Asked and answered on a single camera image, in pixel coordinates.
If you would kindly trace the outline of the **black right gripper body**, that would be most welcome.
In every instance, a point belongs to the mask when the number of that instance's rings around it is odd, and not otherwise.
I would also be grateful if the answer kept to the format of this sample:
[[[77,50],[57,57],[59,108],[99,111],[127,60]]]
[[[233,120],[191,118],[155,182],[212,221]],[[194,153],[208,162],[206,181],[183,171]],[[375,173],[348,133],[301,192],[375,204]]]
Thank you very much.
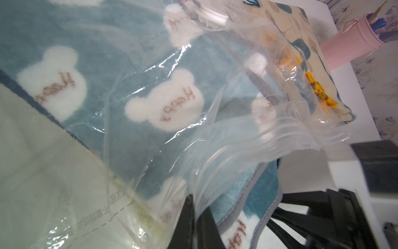
[[[398,247],[398,147],[392,141],[324,149],[335,187],[356,194],[377,246]]]

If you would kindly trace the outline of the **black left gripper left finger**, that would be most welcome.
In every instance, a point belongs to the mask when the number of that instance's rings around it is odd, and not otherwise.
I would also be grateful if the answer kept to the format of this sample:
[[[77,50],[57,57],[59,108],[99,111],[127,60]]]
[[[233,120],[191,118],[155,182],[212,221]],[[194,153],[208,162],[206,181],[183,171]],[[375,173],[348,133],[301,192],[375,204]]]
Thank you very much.
[[[192,249],[194,233],[193,196],[188,195],[184,201],[180,217],[167,249]]]

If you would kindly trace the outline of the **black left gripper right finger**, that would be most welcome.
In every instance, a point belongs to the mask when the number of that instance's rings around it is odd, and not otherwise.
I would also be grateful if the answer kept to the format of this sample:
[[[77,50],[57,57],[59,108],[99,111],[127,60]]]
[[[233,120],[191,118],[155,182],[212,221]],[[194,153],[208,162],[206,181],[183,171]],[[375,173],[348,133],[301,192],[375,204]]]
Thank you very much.
[[[197,222],[197,249],[225,249],[210,207]]]

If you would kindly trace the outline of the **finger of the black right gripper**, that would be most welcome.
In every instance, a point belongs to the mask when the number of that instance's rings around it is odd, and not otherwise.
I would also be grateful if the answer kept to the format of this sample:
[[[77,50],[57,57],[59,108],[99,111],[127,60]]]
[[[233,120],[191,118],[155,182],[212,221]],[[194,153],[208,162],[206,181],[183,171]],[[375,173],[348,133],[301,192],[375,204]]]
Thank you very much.
[[[282,203],[323,207],[345,204],[345,198],[334,190],[283,194]]]
[[[332,207],[310,208],[307,214],[294,213],[278,207],[267,227],[288,249],[347,249],[347,229],[339,216],[341,212]],[[306,239],[298,242],[289,232],[278,225],[280,221]]]

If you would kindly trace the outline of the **beige blanket with orange pattern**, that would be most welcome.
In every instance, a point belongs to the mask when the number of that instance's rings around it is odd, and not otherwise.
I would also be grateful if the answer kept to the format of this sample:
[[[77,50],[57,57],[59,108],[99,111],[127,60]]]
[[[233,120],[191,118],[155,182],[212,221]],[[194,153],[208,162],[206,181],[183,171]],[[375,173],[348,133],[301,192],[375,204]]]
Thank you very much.
[[[322,107],[330,108],[340,122],[353,122],[356,115],[341,101],[305,10],[272,1],[239,1],[239,3],[246,11],[272,21],[287,39],[291,47],[288,54],[296,57]]]

